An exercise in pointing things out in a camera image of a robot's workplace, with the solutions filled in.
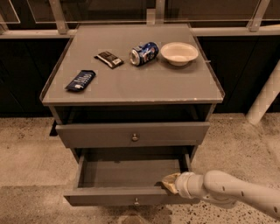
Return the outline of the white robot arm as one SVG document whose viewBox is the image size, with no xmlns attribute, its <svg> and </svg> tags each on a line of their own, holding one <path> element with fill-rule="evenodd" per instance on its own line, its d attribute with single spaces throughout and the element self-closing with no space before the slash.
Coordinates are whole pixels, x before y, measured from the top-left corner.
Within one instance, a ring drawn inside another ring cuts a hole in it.
<svg viewBox="0 0 280 224">
<path fill-rule="evenodd" d="M 174 173 L 162 179 L 171 193 L 185 199 L 199 199 L 218 207 L 231 208 L 243 202 L 268 216 L 280 220 L 280 191 L 240 180 L 223 171 Z"/>
</svg>

